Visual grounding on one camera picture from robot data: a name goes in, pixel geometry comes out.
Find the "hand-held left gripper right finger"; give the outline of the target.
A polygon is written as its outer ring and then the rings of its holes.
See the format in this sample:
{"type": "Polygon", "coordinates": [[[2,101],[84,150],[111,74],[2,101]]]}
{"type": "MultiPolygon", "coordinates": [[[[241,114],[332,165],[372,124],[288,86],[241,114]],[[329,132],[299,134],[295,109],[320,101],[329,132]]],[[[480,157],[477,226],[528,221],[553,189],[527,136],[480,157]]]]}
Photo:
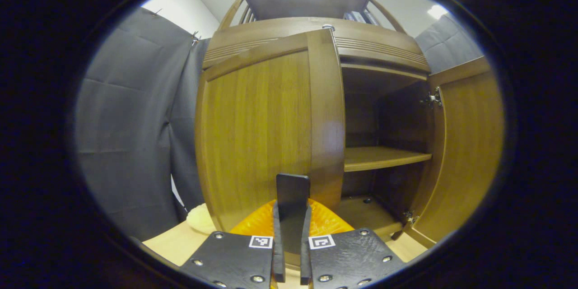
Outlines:
{"type": "Polygon", "coordinates": [[[405,266],[374,231],[355,229],[309,199],[302,232],[302,285],[310,289],[365,289],[405,266]]]}

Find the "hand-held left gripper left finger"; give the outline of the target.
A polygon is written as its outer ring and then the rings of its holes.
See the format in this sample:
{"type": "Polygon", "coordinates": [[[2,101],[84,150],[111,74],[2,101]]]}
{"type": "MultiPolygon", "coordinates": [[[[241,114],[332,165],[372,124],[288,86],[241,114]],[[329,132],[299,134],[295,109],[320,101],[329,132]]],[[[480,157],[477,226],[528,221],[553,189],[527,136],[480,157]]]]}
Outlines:
{"type": "Polygon", "coordinates": [[[285,281],[276,200],[229,232],[211,232],[179,271],[219,289],[276,289],[285,281]]]}

